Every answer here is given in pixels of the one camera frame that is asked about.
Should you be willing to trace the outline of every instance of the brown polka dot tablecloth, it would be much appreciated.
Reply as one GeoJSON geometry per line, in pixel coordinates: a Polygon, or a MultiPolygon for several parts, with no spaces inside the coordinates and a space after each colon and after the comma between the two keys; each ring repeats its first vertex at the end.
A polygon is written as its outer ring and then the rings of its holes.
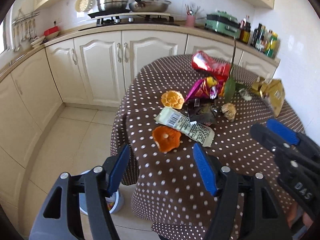
{"type": "MultiPolygon", "coordinates": [[[[160,124],[154,118],[163,109],[163,93],[177,90],[185,97],[193,83],[205,76],[191,67],[191,55],[164,57],[152,62],[141,69],[128,89],[113,125],[111,155],[116,155],[124,143],[131,147],[131,158],[122,183],[136,183],[132,211],[137,217],[155,222],[152,230],[168,239],[202,240],[218,199],[205,190],[196,168],[192,154],[195,141],[182,134],[177,149],[167,154],[159,152],[152,130],[160,124]]],[[[222,98],[216,103],[218,106],[224,104],[222,98]]],[[[252,176],[262,172],[285,212],[293,200],[276,182],[279,171],[273,155],[250,136],[252,124],[265,123],[273,118],[273,114],[257,96],[246,102],[236,94],[232,103],[237,108],[235,121],[217,116],[217,124],[211,126],[215,138],[212,146],[205,150],[219,158],[222,165],[240,174],[252,176]]],[[[187,115],[185,108],[180,112],[187,115]]],[[[287,102],[277,119],[295,131],[304,131],[287,102]]],[[[242,215],[242,197],[239,195],[237,206],[239,217],[242,215]]],[[[231,239],[238,236],[239,221],[235,219],[231,239]]]]}

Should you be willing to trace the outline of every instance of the green electric grill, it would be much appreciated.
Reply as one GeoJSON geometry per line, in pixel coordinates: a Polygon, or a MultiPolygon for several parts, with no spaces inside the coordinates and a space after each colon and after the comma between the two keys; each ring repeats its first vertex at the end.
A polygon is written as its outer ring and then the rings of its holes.
{"type": "Polygon", "coordinates": [[[226,12],[217,11],[212,14],[207,14],[204,28],[230,37],[235,37],[236,39],[239,39],[240,37],[240,25],[237,18],[226,12]]]}

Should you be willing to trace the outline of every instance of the barcode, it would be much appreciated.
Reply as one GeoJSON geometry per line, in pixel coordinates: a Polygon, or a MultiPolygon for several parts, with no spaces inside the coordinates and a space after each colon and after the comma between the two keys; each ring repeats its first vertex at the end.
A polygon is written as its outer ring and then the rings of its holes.
{"type": "Polygon", "coordinates": [[[170,119],[166,122],[165,125],[170,126],[170,127],[174,127],[174,125],[177,123],[177,121],[179,120],[179,118],[180,118],[180,114],[178,114],[178,113],[173,113],[173,114],[170,116],[170,119]]]}

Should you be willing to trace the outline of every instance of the bowl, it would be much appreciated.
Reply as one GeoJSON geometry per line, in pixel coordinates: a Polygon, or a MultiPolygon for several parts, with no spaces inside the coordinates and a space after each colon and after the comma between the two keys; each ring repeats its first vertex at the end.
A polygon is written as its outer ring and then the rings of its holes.
{"type": "Polygon", "coordinates": [[[35,41],[33,41],[33,42],[31,43],[31,46],[33,47],[34,45],[36,45],[36,44],[38,44],[38,43],[41,43],[41,42],[44,40],[44,38],[45,38],[45,36],[42,36],[42,37],[36,39],[35,41]]]}
{"type": "Polygon", "coordinates": [[[60,31],[57,31],[57,32],[55,32],[55,33],[51,33],[51,34],[49,34],[48,36],[46,36],[45,38],[46,38],[47,40],[52,40],[53,38],[57,37],[57,36],[59,35],[59,33],[60,33],[60,31]]]}

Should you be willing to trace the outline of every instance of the pot lid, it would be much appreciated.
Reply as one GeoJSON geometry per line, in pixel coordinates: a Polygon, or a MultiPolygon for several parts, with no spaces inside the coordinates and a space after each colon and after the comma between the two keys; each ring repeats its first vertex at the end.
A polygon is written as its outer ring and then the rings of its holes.
{"type": "Polygon", "coordinates": [[[144,3],[160,2],[160,3],[165,3],[165,4],[171,4],[171,2],[168,0],[142,0],[141,2],[144,2],[144,3]]]}
{"type": "Polygon", "coordinates": [[[238,23],[238,19],[237,19],[236,17],[232,16],[231,14],[227,14],[226,11],[219,11],[219,10],[217,10],[215,13],[211,13],[211,15],[217,15],[217,16],[220,16],[220,17],[225,17],[225,18],[227,18],[229,21],[238,23]]]}

